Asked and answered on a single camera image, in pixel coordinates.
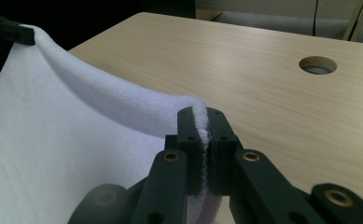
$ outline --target table surface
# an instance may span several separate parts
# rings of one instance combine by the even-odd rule
[[[139,13],[70,52],[142,87],[202,97],[299,189],[330,182],[363,198],[361,43]],[[309,56],[337,69],[307,73]],[[228,199],[217,224],[232,223]]]

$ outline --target screw hole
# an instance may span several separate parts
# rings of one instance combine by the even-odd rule
[[[178,161],[179,155],[175,152],[168,152],[163,155],[165,161]]]
[[[253,152],[245,152],[243,154],[243,159],[245,159],[246,161],[259,161],[260,157]]]
[[[335,203],[342,207],[351,207],[354,202],[353,199],[350,198],[347,194],[336,190],[336,189],[327,189],[324,191],[324,194],[329,199],[330,202]]]
[[[114,191],[106,190],[100,192],[94,197],[94,203],[98,206],[108,206],[117,199],[117,194]]]

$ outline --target black clamp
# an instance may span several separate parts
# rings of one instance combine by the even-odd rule
[[[34,29],[0,16],[0,40],[32,46],[35,44]]]
[[[178,112],[178,134],[167,135],[147,178],[130,189],[104,184],[79,204],[69,224],[184,224],[187,196],[202,189],[202,159],[207,187],[230,196],[235,223],[363,224],[363,200],[334,184],[313,187],[309,195],[294,188],[261,152],[244,149],[225,115],[207,108],[207,151],[195,128],[192,108]]]

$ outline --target white fabric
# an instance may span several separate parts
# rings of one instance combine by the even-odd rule
[[[206,107],[145,89],[82,62],[40,28],[14,44],[0,75],[0,223],[67,223],[91,189],[146,177],[177,111],[193,106],[205,144]],[[202,209],[191,200],[188,222]]]

